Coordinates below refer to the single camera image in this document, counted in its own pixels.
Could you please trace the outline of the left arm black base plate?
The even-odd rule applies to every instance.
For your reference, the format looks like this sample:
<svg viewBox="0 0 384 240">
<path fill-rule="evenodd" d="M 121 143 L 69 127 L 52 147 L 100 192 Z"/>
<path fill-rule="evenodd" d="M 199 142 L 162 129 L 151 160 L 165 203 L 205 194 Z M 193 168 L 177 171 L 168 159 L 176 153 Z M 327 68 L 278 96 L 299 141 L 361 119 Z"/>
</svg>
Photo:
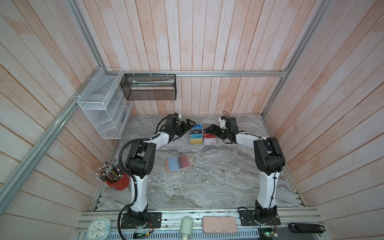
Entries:
<svg viewBox="0 0 384 240">
<path fill-rule="evenodd" d="M 139 226 L 149 229 L 160 228 L 162 223 L 161 212 L 130 212 L 123 214 L 123 220 L 121 223 L 121 229 L 138 229 Z"/>
</svg>

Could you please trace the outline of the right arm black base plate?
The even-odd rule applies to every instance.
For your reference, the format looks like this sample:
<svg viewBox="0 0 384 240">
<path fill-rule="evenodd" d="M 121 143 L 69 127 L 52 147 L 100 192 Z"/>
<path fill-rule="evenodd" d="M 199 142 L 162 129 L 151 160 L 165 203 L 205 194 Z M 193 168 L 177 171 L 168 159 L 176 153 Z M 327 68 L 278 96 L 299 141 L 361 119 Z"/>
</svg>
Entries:
<svg viewBox="0 0 384 240">
<path fill-rule="evenodd" d="M 242 226 L 279 226 L 281 220 L 278 216 L 277 208 L 248 210 L 238 209 Z"/>
</svg>

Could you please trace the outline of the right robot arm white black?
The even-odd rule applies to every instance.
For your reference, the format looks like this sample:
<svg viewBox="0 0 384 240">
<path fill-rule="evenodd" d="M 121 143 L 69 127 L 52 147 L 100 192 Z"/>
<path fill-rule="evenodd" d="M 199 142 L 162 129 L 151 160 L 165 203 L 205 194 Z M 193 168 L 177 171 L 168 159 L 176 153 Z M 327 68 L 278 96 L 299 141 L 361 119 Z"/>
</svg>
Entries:
<svg viewBox="0 0 384 240">
<path fill-rule="evenodd" d="M 211 125 L 206 132 L 231 144 L 239 144 L 254 150 L 255 162 L 260 171 L 260 191 L 255 203 L 255 221 L 261 225 L 276 223 L 279 225 L 276 205 L 278 178 L 286 164 L 284 154 L 275 137 L 264 138 L 240 131 L 235 117 L 219 118 L 220 125 Z"/>
</svg>

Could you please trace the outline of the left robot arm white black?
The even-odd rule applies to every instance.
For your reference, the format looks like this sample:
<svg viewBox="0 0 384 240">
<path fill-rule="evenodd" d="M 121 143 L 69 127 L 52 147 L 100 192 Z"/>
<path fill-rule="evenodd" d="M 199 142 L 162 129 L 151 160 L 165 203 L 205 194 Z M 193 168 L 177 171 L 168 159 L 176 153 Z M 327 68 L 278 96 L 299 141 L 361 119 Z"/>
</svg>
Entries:
<svg viewBox="0 0 384 240">
<path fill-rule="evenodd" d="M 131 180 L 131 203 L 122 209 L 126 211 L 125 222 L 133 222 L 136 226 L 146 224 L 147 181 L 154 167 L 156 150 L 181 138 L 195 125 L 196 122 L 190 119 L 183 121 L 181 114 L 169 114 L 160 120 L 153 136 L 130 140 L 123 145 L 118 162 Z"/>
</svg>

